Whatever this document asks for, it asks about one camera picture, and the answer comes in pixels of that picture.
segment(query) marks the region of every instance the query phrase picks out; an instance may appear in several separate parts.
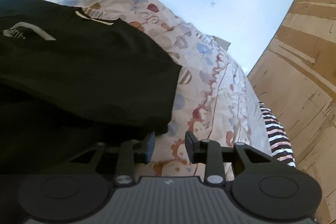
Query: ribbed surface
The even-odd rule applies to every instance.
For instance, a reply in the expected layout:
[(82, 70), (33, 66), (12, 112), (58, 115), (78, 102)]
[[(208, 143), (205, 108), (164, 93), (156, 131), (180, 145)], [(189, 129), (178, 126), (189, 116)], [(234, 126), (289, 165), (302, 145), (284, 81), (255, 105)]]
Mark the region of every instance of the ribbed surface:
[[(142, 178), (134, 187), (118, 189), (97, 214), (78, 224), (254, 224), (264, 222), (238, 210), (226, 193), (197, 177)], [(296, 224), (314, 224), (303, 220)], [(39, 224), (29, 220), (25, 224)]]

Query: black garment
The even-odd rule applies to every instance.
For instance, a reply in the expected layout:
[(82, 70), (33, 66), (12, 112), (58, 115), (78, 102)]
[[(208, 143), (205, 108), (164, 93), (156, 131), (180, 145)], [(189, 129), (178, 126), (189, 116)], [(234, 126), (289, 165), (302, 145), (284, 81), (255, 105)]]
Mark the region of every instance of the black garment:
[(0, 173), (33, 173), (101, 138), (166, 133), (180, 69), (120, 19), (0, 0)]

